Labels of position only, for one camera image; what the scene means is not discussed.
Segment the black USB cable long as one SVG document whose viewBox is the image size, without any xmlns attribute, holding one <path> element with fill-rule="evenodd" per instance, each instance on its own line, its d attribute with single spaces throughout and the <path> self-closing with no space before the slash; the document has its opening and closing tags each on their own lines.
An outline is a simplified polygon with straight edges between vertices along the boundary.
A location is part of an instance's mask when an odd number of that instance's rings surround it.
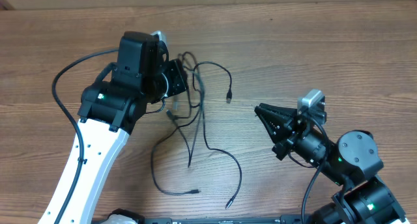
<svg viewBox="0 0 417 224">
<path fill-rule="evenodd" d="M 186 63 L 188 63 L 188 59 L 186 58 L 186 56 L 189 55 L 193 62 L 194 62 L 194 67 L 193 68 L 188 68 L 187 66 L 185 67 L 185 69 L 188 69 L 192 75 L 192 87 L 194 89 L 194 91 L 197 91 L 200 94 L 200 103 L 199 103 L 199 121 L 202 123 L 202 127 L 203 127 L 203 139 L 205 142 L 205 146 L 212 151 L 216 151 L 216 152 L 221 152 L 222 154 L 226 154 L 229 157 L 231 157 L 237 167 L 238 167 L 238 171 L 239 171 L 239 182 L 238 182 L 238 186 L 237 186 L 237 190 L 234 193 L 234 195 L 228 200 L 227 204 L 225 205 L 225 209 L 229 209 L 229 207 L 232 205 L 232 203 L 234 202 L 236 196 L 238 195 L 239 191 L 240 191 L 240 187 L 242 185 L 242 168 L 238 162 L 238 160 L 234 157 L 234 155 L 232 155 L 231 153 L 229 153 L 228 151 L 222 150 L 222 149 L 218 149 L 218 148 L 211 148 L 209 147 L 209 144 L 207 142 L 207 137 L 206 137 L 206 121 L 205 121 L 205 88 L 203 85 L 203 81 L 201 79 L 201 73 L 199 71 L 199 67 L 202 64 L 212 64 L 214 66 L 217 66 L 218 68 L 221 68 L 222 70 L 224 70 L 227 75 L 229 76 L 229 89 L 227 91 L 226 94 L 226 103 L 230 104 L 232 97 L 233 97 L 233 93 L 231 90 L 232 87 L 232 75 L 230 73 L 230 71 L 228 71 L 228 69 L 226 69 L 225 67 L 223 67 L 222 65 L 212 62 L 212 61 L 202 61 L 202 62 L 197 62 L 197 59 L 195 58 L 195 55 L 193 53 L 191 53 L 190 51 L 186 51 L 184 53 L 179 54 L 179 57 L 181 58 L 182 61 L 185 61 Z"/>
</svg>

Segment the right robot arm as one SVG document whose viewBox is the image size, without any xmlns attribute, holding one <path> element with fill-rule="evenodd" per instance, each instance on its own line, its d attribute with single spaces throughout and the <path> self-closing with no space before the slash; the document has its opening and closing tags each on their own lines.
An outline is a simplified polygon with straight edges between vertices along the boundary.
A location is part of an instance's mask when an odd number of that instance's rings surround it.
<svg viewBox="0 0 417 224">
<path fill-rule="evenodd" d="M 341 189 L 331 203 L 311 215 L 301 211 L 302 223 L 406 223 L 393 193 L 378 176 L 384 167 L 373 135 L 364 130 L 343 134 L 337 142 L 324 130 L 326 112 L 320 106 L 299 109 L 259 104 L 255 114 L 265 126 L 279 160 L 298 154 L 316 172 Z"/>
</svg>

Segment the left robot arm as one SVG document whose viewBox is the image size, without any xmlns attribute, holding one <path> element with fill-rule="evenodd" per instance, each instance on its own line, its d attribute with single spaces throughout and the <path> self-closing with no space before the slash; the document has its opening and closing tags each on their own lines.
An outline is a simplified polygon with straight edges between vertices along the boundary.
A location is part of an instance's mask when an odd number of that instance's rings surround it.
<svg viewBox="0 0 417 224">
<path fill-rule="evenodd" d="M 71 120 L 72 150 L 40 223 L 90 223 L 111 167 L 148 104 L 188 88 L 161 31 L 127 31 L 116 52 L 117 61 L 82 92 L 79 120 Z"/>
</svg>

